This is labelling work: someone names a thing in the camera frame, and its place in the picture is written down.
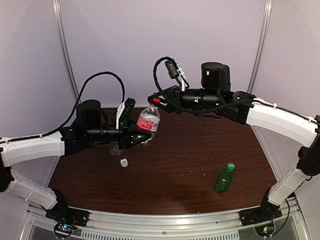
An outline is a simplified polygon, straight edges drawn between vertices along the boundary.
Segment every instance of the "white panel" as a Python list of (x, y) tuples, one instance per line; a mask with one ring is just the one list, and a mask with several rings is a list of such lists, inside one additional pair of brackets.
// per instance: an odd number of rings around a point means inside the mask
[[(77, 85), (100, 71), (124, 81), (137, 106), (156, 92), (153, 66), (170, 56), (182, 64), (191, 87), (201, 86), (201, 64), (230, 66), (231, 89), (246, 90), (254, 65), (265, 1), (256, 0), (62, 0), (61, 12)], [(163, 65), (162, 88), (175, 85)], [(116, 107), (121, 88), (100, 76), (84, 91)]]
[[(306, 116), (320, 114), (320, 1), (273, 1), (272, 18), (254, 94)], [(300, 146), (260, 130), (283, 175)], [(311, 238), (319, 238), (320, 181), (316, 176), (297, 191)]]
[[(59, 126), (74, 103), (57, 36), (52, 0), (0, 4), (0, 136), (43, 133)], [(53, 157), (14, 166), (45, 184)], [(0, 239), (18, 239), (23, 199), (0, 193)]]
[[(258, 97), (254, 100), (271, 105)], [(259, 102), (254, 102), (253, 105), (254, 107), (249, 110), (247, 115), (246, 124), (268, 129), (289, 137), (307, 148), (315, 141), (318, 125), (311, 122), (315, 121), (313, 117), (310, 116), (308, 117), (309, 120), (305, 120), (287, 111), (265, 106)]]

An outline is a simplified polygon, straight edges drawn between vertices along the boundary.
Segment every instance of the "green plastic bottle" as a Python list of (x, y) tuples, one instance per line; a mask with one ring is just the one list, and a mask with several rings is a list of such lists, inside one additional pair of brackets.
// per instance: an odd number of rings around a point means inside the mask
[(232, 162), (228, 163), (225, 169), (223, 169), (218, 179), (215, 181), (214, 187), (217, 192), (227, 191), (230, 183), (234, 179), (236, 165)]

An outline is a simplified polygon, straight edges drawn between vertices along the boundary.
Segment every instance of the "green bottle cap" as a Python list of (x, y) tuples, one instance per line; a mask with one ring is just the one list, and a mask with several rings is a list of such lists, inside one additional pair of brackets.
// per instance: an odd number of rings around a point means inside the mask
[(226, 170), (230, 173), (232, 173), (236, 169), (236, 165), (232, 162), (229, 162), (226, 166)]

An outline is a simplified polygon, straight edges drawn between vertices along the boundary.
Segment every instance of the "bottle cap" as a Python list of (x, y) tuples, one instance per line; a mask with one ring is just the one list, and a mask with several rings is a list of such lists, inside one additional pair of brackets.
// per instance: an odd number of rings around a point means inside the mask
[(120, 164), (123, 168), (127, 167), (128, 166), (128, 160), (126, 158), (123, 158), (120, 160)]
[(230, 173), (232, 173), (236, 169), (236, 165), (232, 162), (229, 162), (226, 166), (226, 170)]
[(153, 101), (155, 101), (157, 104), (161, 103), (160, 98), (157, 98), (157, 97), (155, 97), (155, 98), (153, 99)]

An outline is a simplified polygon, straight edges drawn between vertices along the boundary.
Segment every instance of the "white bottle cap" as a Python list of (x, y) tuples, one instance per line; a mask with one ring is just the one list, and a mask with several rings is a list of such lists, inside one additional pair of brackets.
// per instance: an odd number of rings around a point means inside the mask
[(123, 158), (120, 160), (120, 164), (123, 168), (128, 166), (128, 160), (126, 158)]

